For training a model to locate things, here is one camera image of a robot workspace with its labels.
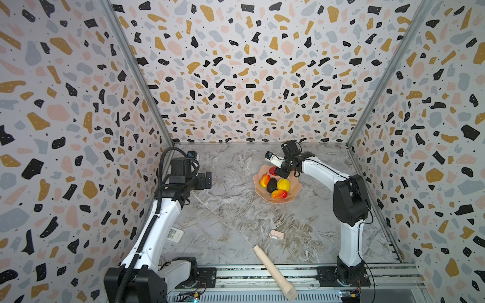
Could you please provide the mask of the pink scalloped fruit bowl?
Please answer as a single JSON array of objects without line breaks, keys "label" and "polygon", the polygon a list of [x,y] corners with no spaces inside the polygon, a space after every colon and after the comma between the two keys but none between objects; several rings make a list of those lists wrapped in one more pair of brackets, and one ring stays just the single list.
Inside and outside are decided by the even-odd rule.
[{"label": "pink scalloped fruit bowl", "polygon": [[296,199],[303,186],[296,177],[276,176],[275,167],[263,165],[253,176],[255,192],[265,201],[275,204],[289,203]]}]

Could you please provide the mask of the yellow fake apple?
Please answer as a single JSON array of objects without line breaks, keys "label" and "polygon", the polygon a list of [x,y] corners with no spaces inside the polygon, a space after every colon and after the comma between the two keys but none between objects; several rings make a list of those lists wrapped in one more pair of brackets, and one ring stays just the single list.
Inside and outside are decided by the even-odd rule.
[{"label": "yellow fake apple", "polygon": [[287,179],[280,179],[277,184],[277,189],[282,189],[288,192],[290,190],[290,181]]}]

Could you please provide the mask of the red yellow fake mango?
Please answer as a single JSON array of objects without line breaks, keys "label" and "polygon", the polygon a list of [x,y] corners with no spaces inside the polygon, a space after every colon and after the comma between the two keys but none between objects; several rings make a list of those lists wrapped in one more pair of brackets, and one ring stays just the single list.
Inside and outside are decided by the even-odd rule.
[{"label": "red yellow fake mango", "polygon": [[272,199],[286,199],[288,192],[282,189],[277,189],[271,194]]},{"label": "red yellow fake mango", "polygon": [[262,188],[267,188],[269,182],[271,180],[271,177],[269,174],[264,174],[262,176],[262,178],[260,179],[260,182],[259,182],[259,185],[262,187]]}]

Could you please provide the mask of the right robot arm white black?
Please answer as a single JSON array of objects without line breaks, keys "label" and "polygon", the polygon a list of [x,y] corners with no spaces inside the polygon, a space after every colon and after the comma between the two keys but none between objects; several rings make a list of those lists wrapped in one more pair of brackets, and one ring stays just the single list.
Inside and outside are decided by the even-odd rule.
[{"label": "right robot arm white black", "polygon": [[343,173],[315,156],[304,152],[296,140],[281,144],[283,157],[267,152],[265,158],[276,166],[277,176],[287,178],[306,174],[322,183],[333,193],[332,210],[341,223],[341,248],[337,257],[335,280],[351,286],[366,273],[362,258],[363,225],[371,215],[371,203],[364,179]]}]

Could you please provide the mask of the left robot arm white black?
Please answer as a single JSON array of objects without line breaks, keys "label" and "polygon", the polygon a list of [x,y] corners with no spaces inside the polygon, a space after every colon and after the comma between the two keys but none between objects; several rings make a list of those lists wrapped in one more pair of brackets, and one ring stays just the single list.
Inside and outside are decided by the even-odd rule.
[{"label": "left robot arm white black", "polygon": [[191,192],[212,187],[211,172],[199,168],[197,154],[191,151],[170,161],[171,171],[160,182],[140,237],[120,265],[107,270],[104,286],[109,302],[166,302],[175,288],[200,283],[194,257],[176,257],[160,264],[173,224],[190,204]]}]

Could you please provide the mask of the dark fake avocado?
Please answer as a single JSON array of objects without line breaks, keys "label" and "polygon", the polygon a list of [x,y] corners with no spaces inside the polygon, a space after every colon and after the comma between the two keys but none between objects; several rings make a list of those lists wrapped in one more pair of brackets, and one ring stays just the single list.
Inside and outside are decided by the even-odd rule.
[{"label": "dark fake avocado", "polygon": [[278,184],[278,180],[276,180],[275,178],[270,178],[266,186],[267,192],[273,193],[275,190],[277,190],[277,184]]}]

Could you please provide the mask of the red fake strawberry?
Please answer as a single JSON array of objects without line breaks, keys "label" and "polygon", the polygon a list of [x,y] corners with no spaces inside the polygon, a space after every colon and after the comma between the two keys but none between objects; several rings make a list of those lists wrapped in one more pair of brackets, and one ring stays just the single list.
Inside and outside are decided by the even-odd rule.
[{"label": "red fake strawberry", "polygon": [[277,166],[271,167],[270,170],[269,170],[269,174],[278,176],[278,174],[276,173],[276,169],[277,169]]}]

